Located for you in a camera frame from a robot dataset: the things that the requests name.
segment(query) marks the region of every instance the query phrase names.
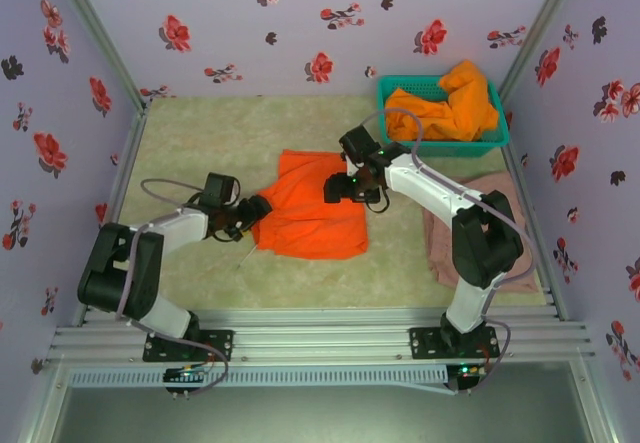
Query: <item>black mounting plate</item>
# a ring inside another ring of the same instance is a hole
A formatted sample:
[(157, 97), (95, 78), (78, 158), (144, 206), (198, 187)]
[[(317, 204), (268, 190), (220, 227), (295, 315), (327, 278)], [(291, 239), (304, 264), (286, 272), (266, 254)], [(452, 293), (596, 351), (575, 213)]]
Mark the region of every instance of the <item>black mounting plate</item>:
[[(231, 361), (233, 331), (200, 330), (199, 339), (199, 343), (213, 346), (216, 350), (222, 352), (228, 361)], [(204, 349), (181, 345), (162, 338), (155, 338), (151, 335), (147, 335), (144, 353), (142, 354), (142, 361), (146, 363), (206, 361), (208, 358), (209, 355)]]
[(440, 336), (440, 327), (409, 329), (409, 346), (414, 360), (485, 359), (497, 358), (500, 347), (496, 330), (491, 326), (479, 329), (474, 338), (456, 349), (448, 348)]

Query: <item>orange cloth in basket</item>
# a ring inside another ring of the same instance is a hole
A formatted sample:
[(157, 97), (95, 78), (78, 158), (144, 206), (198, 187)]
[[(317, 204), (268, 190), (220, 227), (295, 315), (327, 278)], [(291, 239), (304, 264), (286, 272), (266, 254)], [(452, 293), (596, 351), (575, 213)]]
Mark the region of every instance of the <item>orange cloth in basket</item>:
[(258, 192), (273, 211), (253, 226), (259, 250), (308, 260), (347, 259), (367, 251), (367, 222), (361, 203), (324, 202), (324, 183), (347, 165), (337, 153), (285, 150), (278, 181)]
[[(439, 81), (449, 101), (426, 101), (401, 88), (395, 90), (385, 108), (404, 108), (420, 119), (423, 140), (478, 140), (486, 130), (498, 127), (498, 111), (489, 101), (487, 79), (470, 61), (465, 60)], [(404, 113), (386, 115), (387, 134), (394, 141), (418, 139), (418, 125)]]

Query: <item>floor mat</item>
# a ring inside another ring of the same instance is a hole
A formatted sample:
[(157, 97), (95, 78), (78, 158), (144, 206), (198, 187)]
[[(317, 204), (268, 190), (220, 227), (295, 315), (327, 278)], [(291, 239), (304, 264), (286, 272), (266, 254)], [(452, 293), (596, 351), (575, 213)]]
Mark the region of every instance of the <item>floor mat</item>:
[[(144, 194), (145, 178), (202, 186), (210, 171), (232, 175), (248, 196), (277, 178), (283, 149), (339, 151), (338, 139), (376, 108), (367, 97), (175, 98), (153, 102), (120, 222), (137, 224), (172, 211)], [(379, 138), (377, 125), (370, 131)], [(479, 159), (426, 160), (452, 177), (505, 168), (500, 151)], [(184, 190), (157, 192), (186, 201)], [(163, 260), (160, 289), (190, 309), (442, 307), (453, 291), (435, 281), (425, 258), (420, 206), (390, 194), (391, 207), (367, 213), (369, 250), (344, 261), (308, 261), (208, 239)], [(498, 294), (495, 305), (542, 305), (538, 294)]]

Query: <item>teal basket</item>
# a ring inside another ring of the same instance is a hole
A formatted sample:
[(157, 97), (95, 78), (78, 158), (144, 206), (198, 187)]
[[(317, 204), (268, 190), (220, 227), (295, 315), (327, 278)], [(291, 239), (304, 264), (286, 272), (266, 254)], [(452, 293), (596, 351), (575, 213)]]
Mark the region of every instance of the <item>teal basket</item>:
[[(383, 109), (387, 98), (397, 89), (402, 88), (407, 93), (428, 101), (446, 101), (447, 92), (440, 88), (440, 76), (383, 76), (378, 79), (378, 108)], [(499, 148), (509, 143), (509, 129), (504, 117), (504, 110), (498, 92), (489, 82), (489, 100), (498, 110), (500, 119), (498, 128), (485, 131), (477, 141), (423, 141), (420, 143), (420, 156), (449, 156), (458, 158), (476, 158), (485, 155), (493, 148)], [(385, 115), (380, 115), (380, 133), (385, 143), (392, 140), (387, 135)], [(413, 147), (413, 141), (400, 141), (405, 146)]]

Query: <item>purple wall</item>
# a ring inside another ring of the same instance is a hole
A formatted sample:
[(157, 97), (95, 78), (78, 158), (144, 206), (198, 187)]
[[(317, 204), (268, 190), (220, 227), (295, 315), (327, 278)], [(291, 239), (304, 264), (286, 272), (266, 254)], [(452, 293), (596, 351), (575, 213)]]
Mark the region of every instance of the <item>purple wall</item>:
[(567, 0), (508, 102), (564, 300), (591, 330), (624, 441), (640, 432), (637, 3)]
[[(372, 94), (375, 80), (367, 78), (373, 76), (367, 68), (381, 75), (443, 74), (463, 58), (500, 84), (544, 0), (91, 3), (139, 89), (163, 88), (178, 96), (247, 96)], [(165, 25), (169, 15), (180, 21), (180, 32), (177, 23)], [(436, 20), (446, 35), (431, 26)], [(420, 32), (425, 38), (416, 44)], [(305, 72), (319, 52), (333, 63), (315, 66), (327, 70), (326, 78)], [(307, 81), (314, 76), (322, 83)]]
[(78, 307), (96, 205), (110, 195), (112, 155), (135, 109), (67, 0), (0, 6), (0, 440), (9, 443), (54, 329)]

